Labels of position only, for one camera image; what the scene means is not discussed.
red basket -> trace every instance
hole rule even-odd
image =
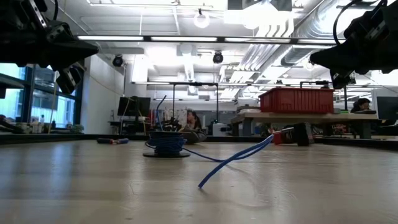
[[[333,113],[330,89],[273,88],[259,96],[262,112]]]

